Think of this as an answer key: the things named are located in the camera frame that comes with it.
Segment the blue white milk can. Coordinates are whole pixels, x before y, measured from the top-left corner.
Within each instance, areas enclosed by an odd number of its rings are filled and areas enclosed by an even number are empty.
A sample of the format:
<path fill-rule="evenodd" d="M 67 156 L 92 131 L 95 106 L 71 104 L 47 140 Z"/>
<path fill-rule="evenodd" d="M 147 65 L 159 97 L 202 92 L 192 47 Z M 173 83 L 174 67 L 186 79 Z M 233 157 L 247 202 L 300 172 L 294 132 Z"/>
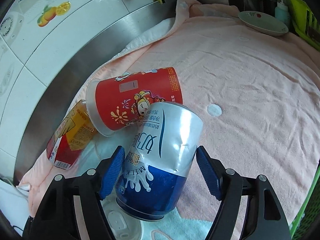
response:
<path fill-rule="evenodd" d="M 116 201 L 141 220 L 162 219 L 181 196 L 202 133 L 184 105 L 153 103 L 138 126 L 116 184 Z"/>

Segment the green perforated trash basket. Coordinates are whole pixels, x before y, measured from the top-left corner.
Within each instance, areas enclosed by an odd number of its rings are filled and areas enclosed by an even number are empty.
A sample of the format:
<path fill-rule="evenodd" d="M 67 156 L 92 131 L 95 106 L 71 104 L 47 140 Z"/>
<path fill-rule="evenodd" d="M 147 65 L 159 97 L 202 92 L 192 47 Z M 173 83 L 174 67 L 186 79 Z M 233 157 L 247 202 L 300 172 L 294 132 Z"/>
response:
<path fill-rule="evenodd" d="M 319 166 L 307 197 L 290 225 L 291 239 L 319 239 Z"/>

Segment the white plastic lid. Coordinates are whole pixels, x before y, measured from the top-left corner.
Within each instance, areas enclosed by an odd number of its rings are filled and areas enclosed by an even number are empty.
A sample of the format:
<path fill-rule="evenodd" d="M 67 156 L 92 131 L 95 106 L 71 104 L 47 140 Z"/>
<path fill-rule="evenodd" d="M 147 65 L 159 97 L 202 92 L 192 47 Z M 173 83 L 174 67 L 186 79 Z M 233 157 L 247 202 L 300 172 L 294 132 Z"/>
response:
<path fill-rule="evenodd" d="M 116 239 L 139 240 L 143 236 L 142 222 L 125 213 L 115 200 L 101 202 L 109 226 Z"/>

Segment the red yellow carton box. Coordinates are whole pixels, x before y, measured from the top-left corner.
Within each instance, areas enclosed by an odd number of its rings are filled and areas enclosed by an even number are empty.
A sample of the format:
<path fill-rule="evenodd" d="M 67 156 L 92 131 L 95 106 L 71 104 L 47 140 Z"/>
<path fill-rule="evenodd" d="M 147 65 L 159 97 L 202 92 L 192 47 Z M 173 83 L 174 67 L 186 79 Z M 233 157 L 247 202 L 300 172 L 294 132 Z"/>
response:
<path fill-rule="evenodd" d="M 96 134 L 85 100 L 78 101 L 48 141 L 48 160 L 55 167 L 70 169 Z"/>

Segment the small ceramic plate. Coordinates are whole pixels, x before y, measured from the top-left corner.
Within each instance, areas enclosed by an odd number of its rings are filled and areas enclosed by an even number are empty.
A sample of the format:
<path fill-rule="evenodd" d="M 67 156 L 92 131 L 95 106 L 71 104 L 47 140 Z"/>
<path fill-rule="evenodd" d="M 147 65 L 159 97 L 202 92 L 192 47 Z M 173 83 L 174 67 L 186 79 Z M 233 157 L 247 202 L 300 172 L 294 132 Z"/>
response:
<path fill-rule="evenodd" d="M 270 36 L 282 36 L 289 32 L 285 23 L 275 17 L 258 11 L 242 11 L 238 18 L 252 29 Z"/>

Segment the lime green dish rack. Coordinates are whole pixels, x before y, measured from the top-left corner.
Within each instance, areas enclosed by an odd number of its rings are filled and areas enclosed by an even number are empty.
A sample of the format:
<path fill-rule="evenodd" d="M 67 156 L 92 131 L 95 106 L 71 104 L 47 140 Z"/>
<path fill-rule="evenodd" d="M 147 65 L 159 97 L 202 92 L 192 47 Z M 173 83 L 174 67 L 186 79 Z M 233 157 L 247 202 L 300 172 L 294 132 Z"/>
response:
<path fill-rule="evenodd" d="M 303 0 L 286 0 L 295 32 L 319 51 L 319 21 Z"/>

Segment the teal small bottle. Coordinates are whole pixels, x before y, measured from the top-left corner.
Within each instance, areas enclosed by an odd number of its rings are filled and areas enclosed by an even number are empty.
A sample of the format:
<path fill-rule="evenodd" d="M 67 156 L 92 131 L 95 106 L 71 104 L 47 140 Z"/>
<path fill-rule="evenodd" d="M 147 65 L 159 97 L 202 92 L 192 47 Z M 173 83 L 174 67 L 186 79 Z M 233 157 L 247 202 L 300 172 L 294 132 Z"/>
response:
<path fill-rule="evenodd" d="M 290 13 L 286 0 L 277 0 L 275 8 L 275 18 L 283 22 L 287 27 L 290 25 Z"/>

